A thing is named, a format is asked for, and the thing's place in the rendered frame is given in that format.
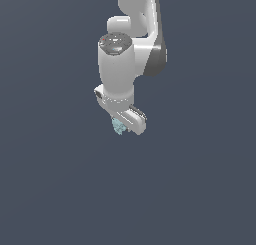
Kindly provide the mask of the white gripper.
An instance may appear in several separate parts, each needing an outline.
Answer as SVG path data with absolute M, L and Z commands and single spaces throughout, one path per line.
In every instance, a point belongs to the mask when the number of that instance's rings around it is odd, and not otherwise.
M 127 127 L 126 131 L 133 131 L 137 135 L 145 131 L 147 117 L 132 104 L 133 96 L 122 100 L 111 99 L 104 94 L 103 85 L 97 86 L 94 93 L 99 105 L 110 115 L 111 120 L 118 119 Z

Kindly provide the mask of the small pale teal object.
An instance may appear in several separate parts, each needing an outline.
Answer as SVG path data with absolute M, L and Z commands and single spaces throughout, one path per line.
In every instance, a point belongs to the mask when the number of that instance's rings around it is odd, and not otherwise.
M 112 119 L 112 126 L 113 126 L 114 131 L 118 135 L 121 135 L 123 132 L 125 132 L 127 130 L 127 127 L 116 118 Z

